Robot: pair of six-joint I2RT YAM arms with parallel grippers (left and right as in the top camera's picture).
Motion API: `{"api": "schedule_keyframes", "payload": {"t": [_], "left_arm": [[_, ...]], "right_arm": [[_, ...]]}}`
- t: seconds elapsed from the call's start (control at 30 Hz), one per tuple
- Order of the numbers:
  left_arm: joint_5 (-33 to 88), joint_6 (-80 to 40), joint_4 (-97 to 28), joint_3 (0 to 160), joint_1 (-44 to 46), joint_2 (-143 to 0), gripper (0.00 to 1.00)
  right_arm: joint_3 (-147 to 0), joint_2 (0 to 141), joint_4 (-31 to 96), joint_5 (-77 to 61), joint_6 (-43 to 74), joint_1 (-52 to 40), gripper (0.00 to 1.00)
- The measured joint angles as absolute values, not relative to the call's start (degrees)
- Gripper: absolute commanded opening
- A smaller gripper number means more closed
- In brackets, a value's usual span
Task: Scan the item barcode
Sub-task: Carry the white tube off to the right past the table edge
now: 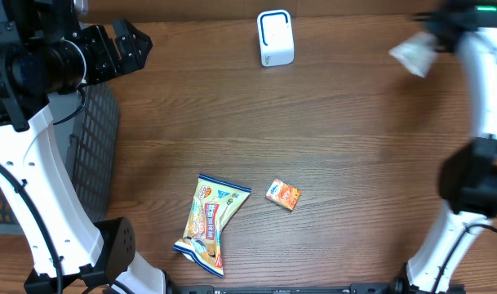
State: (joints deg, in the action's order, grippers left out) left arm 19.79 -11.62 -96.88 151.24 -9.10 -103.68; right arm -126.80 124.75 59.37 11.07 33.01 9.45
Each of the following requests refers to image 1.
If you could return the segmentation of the white tube with gold cap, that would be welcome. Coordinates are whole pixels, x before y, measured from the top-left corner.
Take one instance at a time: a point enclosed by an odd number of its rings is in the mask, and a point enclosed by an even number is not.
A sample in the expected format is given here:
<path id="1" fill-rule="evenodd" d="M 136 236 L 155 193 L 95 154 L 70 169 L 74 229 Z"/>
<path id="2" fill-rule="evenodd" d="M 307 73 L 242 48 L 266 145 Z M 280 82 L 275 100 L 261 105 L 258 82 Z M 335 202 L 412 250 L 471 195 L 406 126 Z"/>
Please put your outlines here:
<path id="1" fill-rule="evenodd" d="M 437 38 L 420 32 L 389 50 L 411 74 L 425 78 L 437 58 Z"/>

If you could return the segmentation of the small orange white tissue pack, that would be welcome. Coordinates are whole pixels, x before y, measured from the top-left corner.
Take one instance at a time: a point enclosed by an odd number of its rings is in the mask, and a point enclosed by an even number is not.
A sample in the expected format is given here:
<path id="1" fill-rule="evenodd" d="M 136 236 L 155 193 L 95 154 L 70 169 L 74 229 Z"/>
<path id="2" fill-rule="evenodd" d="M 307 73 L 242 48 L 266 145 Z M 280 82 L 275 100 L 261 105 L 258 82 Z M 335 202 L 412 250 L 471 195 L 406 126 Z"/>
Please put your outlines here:
<path id="1" fill-rule="evenodd" d="M 275 179 L 266 192 L 266 199 L 293 211 L 300 199 L 302 191 L 292 185 Z"/>

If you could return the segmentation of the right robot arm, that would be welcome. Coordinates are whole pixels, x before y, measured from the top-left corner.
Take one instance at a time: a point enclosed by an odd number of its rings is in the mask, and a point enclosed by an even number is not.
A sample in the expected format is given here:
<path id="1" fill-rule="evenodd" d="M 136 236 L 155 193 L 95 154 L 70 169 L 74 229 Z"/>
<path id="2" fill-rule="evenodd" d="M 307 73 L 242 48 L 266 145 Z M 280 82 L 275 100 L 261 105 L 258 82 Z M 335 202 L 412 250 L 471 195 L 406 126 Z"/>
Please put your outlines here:
<path id="1" fill-rule="evenodd" d="M 383 293 L 463 293 L 451 277 L 485 229 L 497 233 L 497 1 L 445 0 L 416 13 L 425 30 L 390 50 L 412 74 L 425 77 L 437 54 L 457 57 L 468 80 L 468 143 L 440 167 L 442 205 L 420 249 Z"/>

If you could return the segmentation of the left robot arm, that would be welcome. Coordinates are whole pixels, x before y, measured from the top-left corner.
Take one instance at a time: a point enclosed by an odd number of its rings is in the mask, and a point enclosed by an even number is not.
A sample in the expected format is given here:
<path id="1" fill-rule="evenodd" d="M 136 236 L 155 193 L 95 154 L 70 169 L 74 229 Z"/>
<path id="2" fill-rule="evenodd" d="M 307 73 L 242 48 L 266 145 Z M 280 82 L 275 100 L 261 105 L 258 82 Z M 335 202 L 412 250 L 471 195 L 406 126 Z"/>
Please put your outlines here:
<path id="1" fill-rule="evenodd" d="M 61 159 L 51 93 L 141 70 L 152 42 L 128 20 L 82 27 L 83 1 L 0 0 L 0 188 L 24 231 L 33 270 L 28 293 L 61 293 L 76 280 L 88 290 L 164 293 L 166 275 L 135 249 L 124 217 L 93 222 Z"/>

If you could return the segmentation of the yellow snack packet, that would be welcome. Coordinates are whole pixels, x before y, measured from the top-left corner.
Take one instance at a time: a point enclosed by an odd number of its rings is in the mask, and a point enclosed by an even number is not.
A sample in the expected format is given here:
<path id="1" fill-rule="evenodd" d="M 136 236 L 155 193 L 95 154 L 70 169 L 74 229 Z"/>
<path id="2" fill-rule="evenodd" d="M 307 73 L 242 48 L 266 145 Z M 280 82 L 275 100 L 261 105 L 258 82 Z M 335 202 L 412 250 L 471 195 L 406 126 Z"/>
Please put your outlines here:
<path id="1" fill-rule="evenodd" d="M 210 274 L 224 276 L 221 234 L 251 189 L 201 174 L 182 238 L 173 250 Z"/>

